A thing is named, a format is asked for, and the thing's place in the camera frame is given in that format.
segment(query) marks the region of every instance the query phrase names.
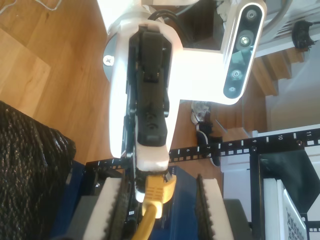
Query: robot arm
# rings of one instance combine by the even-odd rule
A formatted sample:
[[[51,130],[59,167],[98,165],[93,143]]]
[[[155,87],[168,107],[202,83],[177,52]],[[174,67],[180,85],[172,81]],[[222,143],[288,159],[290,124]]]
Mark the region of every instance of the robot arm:
[[[163,173],[180,100],[232,105],[243,95],[266,5],[262,0],[233,1],[217,51],[184,48],[172,27],[148,19],[155,10],[140,0],[98,0],[98,5],[109,38],[103,68],[110,81],[111,154],[131,158],[140,172]],[[136,198],[143,201],[143,196]]]

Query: wooden floor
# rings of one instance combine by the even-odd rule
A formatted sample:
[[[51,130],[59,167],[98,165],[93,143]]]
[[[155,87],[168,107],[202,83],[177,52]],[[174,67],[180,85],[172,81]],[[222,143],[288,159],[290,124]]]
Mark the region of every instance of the wooden floor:
[[[107,34],[97,1],[63,0],[49,11],[17,0],[0,28],[0,100],[74,140],[80,163],[110,158]]]

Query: yellow cable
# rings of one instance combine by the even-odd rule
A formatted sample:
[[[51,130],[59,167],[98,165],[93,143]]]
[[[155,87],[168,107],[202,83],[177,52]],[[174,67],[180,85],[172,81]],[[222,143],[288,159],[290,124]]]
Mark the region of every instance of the yellow cable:
[[[148,240],[156,220],[157,208],[150,204],[136,230],[132,240]]]
[[[163,175],[150,175],[145,181],[145,196],[142,203],[142,221],[132,240],[148,240],[155,220],[161,218],[164,203],[174,195],[177,177],[165,182]]]

